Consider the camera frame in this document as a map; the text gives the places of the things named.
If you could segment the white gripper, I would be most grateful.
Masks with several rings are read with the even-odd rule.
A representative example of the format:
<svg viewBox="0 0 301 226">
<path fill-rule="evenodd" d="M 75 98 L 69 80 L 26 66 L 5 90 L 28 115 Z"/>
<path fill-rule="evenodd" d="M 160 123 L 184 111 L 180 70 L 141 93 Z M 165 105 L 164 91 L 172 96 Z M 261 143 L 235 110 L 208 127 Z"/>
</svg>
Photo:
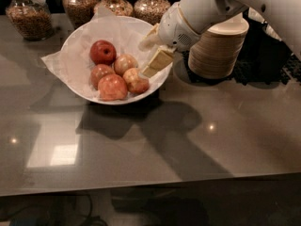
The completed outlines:
<svg viewBox="0 0 301 226">
<path fill-rule="evenodd" d="M 157 49 L 141 74 L 151 78 L 173 61 L 174 50 L 164 47 L 163 44 L 182 52 L 189 50 L 199 39 L 200 34 L 190 27 L 182 15 L 180 4 L 174 3 L 163 15 L 160 23 L 155 24 L 138 44 L 139 50 L 143 52 Z"/>
</svg>

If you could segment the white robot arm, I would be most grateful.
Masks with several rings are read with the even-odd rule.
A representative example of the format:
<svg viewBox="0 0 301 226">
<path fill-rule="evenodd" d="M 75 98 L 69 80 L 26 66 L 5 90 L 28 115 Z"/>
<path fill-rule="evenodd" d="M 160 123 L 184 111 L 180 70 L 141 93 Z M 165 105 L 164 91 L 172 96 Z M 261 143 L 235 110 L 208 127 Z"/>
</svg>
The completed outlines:
<svg viewBox="0 0 301 226">
<path fill-rule="evenodd" d="M 245 31 L 231 35 L 231 41 L 209 30 L 242 13 L 254 9 L 270 25 L 293 54 L 301 58 L 301 0 L 181 0 L 173 4 L 139 49 L 154 54 L 142 67 L 148 78 L 171 66 L 174 54 L 190 50 L 189 69 L 206 79 L 229 76 Z"/>
</svg>

